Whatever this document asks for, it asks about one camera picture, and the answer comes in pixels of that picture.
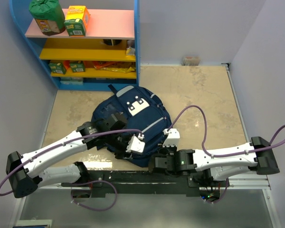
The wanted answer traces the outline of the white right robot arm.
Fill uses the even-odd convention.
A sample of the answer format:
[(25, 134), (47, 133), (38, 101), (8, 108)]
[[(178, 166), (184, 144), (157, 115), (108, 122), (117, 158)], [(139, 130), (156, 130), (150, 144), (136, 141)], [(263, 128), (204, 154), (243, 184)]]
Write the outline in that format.
[(203, 150), (161, 148), (148, 165), (151, 173), (172, 176), (189, 175), (203, 186), (214, 186), (231, 176), (253, 171), (257, 175), (280, 172), (271, 144), (262, 137), (252, 137), (245, 144), (205, 153)]

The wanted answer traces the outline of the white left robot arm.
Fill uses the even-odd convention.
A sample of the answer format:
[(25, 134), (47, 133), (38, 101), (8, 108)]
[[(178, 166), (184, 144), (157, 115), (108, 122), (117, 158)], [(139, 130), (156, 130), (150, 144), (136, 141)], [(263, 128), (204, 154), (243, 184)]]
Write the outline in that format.
[(89, 181), (87, 168), (82, 162), (52, 168), (52, 165), (74, 154), (102, 144), (113, 143), (126, 132), (127, 119), (120, 113), (106, 119), (85, 122), (66, 137), (33, 152), (8, 155), (6, 174), (15, 198), (30, 195), (38, 188), (56, 183), (75, 183), (85, 186)]

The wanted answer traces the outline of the navy blue backpack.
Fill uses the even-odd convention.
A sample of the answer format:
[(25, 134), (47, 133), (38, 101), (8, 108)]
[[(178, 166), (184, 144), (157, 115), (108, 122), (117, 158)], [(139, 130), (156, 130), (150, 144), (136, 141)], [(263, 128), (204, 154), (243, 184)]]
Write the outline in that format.
[(115, 145), (103, 143), (97, 150), (107, 148), (115, 154), (117, 159), (126, 159), (139, 166), (147, 167), (153, 154), (164, 141), (163, 130), (171, 126), (171, 117), (163, 106), (161, 99), (150, 90), (128, 85), (116, 90), (113, 85), (108, 86), (113, 95), (100, 103), (93, 111), (91, 121), (106, 119), (111, 114), (119, 113), (127, 120), (126, 129), (138, 129), (144, 135), (144, 150), (142, 154), (126, 154)]

